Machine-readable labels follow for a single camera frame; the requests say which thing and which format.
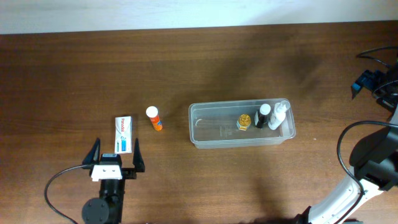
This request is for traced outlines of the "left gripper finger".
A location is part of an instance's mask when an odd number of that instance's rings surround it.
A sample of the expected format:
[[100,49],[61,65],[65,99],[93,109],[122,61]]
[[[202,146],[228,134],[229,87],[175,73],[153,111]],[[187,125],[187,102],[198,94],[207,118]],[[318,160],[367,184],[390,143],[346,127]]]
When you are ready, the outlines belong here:
[[145,172],[145,164],[140,151],[138,138],[135,139],[134,143],[134,155],[132,159],[132,164],[134,165],[134,169],[136,172]]
[[82,165],[95,165],[100,160],[100,145],[101,141],[100,138],[97,138],[93,147],[87,153],[85,158],[82,160]]

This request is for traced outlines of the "white Panadol box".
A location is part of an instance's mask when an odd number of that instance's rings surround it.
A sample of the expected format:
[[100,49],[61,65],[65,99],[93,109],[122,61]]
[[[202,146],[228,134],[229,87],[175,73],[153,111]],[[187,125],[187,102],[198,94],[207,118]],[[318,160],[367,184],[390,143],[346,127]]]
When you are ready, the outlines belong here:
[[115,143],[114,152],[125,154],[132,152],[132,117],[123,116],[115,118]]

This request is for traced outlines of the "orange tube white cap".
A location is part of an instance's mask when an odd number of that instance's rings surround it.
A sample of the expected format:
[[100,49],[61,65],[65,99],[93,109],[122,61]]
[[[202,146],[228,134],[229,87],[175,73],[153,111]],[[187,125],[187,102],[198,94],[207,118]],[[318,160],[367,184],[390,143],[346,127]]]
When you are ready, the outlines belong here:
[[159,110],[155,106],[148,107],[146,109],[146,115],[149,117],[156,131],[161,131],[163,129],[162,122],[159,117]]

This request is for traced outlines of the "white plastic bottle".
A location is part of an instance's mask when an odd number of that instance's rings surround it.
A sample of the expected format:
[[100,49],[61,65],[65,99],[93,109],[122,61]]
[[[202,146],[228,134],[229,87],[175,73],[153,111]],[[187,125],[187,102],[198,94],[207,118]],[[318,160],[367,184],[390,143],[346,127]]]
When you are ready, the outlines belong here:
[[290,103],[283,100],[274,105],[274,109],[268,119],[268,127],[271,130],[276,130],[284,121],[286,112],[290,109]]

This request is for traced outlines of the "dark bottle white cap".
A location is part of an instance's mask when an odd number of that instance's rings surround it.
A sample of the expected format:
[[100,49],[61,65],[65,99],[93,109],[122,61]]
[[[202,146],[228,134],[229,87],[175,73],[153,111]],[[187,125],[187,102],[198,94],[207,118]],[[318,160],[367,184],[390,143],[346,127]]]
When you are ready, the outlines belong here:
[[269,104],[262,104],[261,107],[256,111],[254,116],[254,124],[256,128],[262,129],[268,121],[268,116],[271,112],[271,106]]

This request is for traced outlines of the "small jar gold lid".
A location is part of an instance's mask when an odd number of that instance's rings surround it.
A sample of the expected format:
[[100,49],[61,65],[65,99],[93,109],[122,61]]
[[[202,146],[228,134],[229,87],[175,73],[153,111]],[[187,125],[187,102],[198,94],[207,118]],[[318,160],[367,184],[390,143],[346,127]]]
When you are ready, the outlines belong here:
[[246,131],[251,125],[251,117],[248,114],[242,114],[236,124],[239,130]]

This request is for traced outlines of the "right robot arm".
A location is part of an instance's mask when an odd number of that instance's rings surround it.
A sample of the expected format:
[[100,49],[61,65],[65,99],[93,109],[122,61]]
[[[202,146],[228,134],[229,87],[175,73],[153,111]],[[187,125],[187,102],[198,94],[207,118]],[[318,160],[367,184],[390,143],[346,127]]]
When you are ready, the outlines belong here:
[[353,148],[346,177],[320,203],[308,207],[294,223],[346,223],[369,199],[397,186],[397,65],[386,73],[366,70],[351,87],[353,96],[362,88],[392,112],[389,122],[372,121],[381,129],[362,138]]

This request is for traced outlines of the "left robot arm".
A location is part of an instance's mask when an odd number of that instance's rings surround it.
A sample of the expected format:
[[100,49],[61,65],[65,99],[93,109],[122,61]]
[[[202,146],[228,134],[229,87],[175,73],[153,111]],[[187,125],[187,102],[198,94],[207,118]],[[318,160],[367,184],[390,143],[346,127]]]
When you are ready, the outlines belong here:
[[136,179],[137,173],[146,170],[139,140],[134,143],[133,167],[123,167],[119,154],[101,154],[97,139],[83,159],[82,164],[90,171],[92,181],[100,182],[99,196],[89,199],[82,208],[85,223],[121,223],[125,194],[125,181]]

